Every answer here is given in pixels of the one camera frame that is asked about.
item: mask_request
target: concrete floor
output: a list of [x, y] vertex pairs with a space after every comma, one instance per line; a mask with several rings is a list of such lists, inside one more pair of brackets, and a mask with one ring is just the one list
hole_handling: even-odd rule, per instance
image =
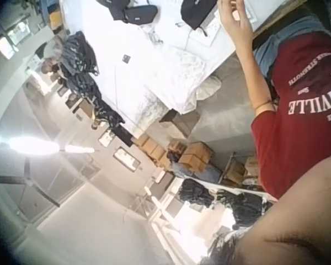
[[[239, 160], [241, 156], [254, 153], [250, 130], [254, 113], [236, 55], [227, 59], [214, 75], [222, 81], [222, 87], [212, 97], [197, 103], [201, 118], [188, 141], [208, 144], [216, 153], [212, 163], [224, 168], [231, 152], [236, 152]], [[158, 122], [154, 123], [147, 133], [163, 147], [166, 147], [171, 139]]]

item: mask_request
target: white fabric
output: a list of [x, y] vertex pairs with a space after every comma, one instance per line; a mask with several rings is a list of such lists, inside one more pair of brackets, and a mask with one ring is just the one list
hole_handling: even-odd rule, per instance
[[212, 97], [222, 86], [222, 81], [215, 76], [206, 78], [196, 90], [196, 99], [205, 100]]
[[189, 103], [196, 103], [197, 85], [204, 74], [205, 63], [198, 56], [158, 44], [144, 82], [169, 109], [184, 114]]

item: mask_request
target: person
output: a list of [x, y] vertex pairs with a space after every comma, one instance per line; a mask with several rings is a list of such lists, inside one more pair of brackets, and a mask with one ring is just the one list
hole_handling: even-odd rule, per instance
[[201, 181], [217, 184], [221, 178], [222, 172], [211, 165], [210, 163], [206, 165], [204, 171], [193, 172], [186, 168], [182, 163], [179, 163], [181, 155], [174, 151], [168, 151], [167, 159], [170, 161], [170, 166], [173, 173], [183, 179], [195, 178]]
[[331, 264], [331, 157], [301, 177], [249, 229], [223, 244], [215, 265]]
[[63, 49], [63, 37], [55, 35], [50, 41], [47, 42], [44, 48], [44, 62], [41, 68], [43, 74], [52, 72], [54, 65], [59, 63], [59, 59]]
[[[243, 0], [219, 0], [255, 111], [252, 132], [264, 189], [280, 199], [298, 179], [331, 155], [331, 35], [313, 14], [273, 33], [254, 52]], [[240, 21], [232, 12], [238, 10]], [[280, 97], [271, 102], [270, 80]]]

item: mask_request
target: stack of clothes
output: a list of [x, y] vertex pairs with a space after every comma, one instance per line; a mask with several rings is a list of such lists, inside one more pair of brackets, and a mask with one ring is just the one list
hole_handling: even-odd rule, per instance
[[183, 202], [198, 204], [209, 208], [215, 197], [209, 190], [193, 179], [184, 180], [179, 190], [179, 198]]
[[[118, 128], [124, 119], [102, 100], [98, 85], [90, 73], [98, 75], [97, 59], [92, 47], [88, 44], [82, 31], [69, 36], [64, 43], [60, 57], [60, 70], [64, 80], [59, 82], [82, 98], [88, 98], [94, 104], [93, 129], [104, 121], [112, 129]], [[131, 142], [129, 132], [121, 129], [119, 134], [125, 135]]]
[[235, 195], [226, 190], [217, 192], [217, 201], [233, 210], [237, 226], [252, 226], [269, 208], [263, 198], [250, 193]]

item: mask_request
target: white tabletop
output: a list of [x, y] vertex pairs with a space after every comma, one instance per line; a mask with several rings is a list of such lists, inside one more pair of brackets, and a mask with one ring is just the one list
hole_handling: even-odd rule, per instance
[[[162, 41], [170, 46], [197, 55], [205, 62], [205, 70], [195, 90], [201, 82], [213, 73], [234, 52], [234, 45], [223, 28], [220, 28], [212, 45], [207, 47], [189, 37], [191, 29], [182, 22], [180, 6], [182, 0], [150, 0], [158, 6], [159, 14], [153, 25]], [[250, 0], [250, 6], [257, 21], [254, 30], [260, 27], [285, 0]], [[138, 5], [147, 4], [138, 0]], [[164, 115], [162, 100], [164, 93], [146, 87], [142, 80], [147, 64], [148, 45], [152, 45], [139, 27], [113, 21], [109, 10], [94, 0], [62, 1], [66, 27], [74, 33], [82, 30], [93, 47], [100, 75], [95, 78], [103, 99], [126, 120], [126, 128], [139, 137], [148, 126]], [[127, 54], [132, 58], [129, 64], [122, 62]]]

